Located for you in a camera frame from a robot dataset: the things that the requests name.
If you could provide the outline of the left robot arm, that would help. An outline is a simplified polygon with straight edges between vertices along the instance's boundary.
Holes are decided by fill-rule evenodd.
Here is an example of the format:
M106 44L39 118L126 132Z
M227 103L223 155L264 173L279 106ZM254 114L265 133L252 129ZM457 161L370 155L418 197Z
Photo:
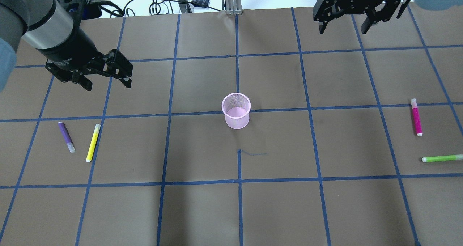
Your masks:
M59 81L71 81L91 91L87 75L118 79L132 85L132 63L117 49L99 52L81 29L82 20L102 15L104 5L120 7L107 0L1 0L1 89L16 67L20 40L47 59L45 68Z

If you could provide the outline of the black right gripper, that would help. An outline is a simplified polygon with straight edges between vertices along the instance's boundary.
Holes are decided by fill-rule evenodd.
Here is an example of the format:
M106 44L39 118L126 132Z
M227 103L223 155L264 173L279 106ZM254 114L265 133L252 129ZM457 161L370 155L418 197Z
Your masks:
M314 21L319 23L319 33L323 34L331 20L346 14L366 14L361 25L361 33L366 34L373 25L389 21L399 5L398 17L411 0L317 0L314 5Z

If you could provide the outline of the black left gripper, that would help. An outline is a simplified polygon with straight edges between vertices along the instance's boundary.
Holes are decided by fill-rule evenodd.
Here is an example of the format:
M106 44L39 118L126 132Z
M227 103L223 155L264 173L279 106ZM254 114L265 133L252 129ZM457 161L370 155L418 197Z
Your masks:
M45 68L59 81L71 81L86 91L91 91L93 83L86 75L98 74L118 79L126 88L132 86L133 64L118 50L107 54L97 50L87 50L72 54L70 51L46 49Z

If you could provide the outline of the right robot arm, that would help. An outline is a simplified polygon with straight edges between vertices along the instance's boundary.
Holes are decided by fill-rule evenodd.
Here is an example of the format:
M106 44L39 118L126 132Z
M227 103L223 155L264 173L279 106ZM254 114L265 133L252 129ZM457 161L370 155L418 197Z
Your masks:
M448 10L461 6L463 0L317 0L313 7L313 19L319 23L319 32L324 33L328 23L347 14L365 14L361 25L362 34L379 23L389 21L394 14L400 18L410 2L425 10Z

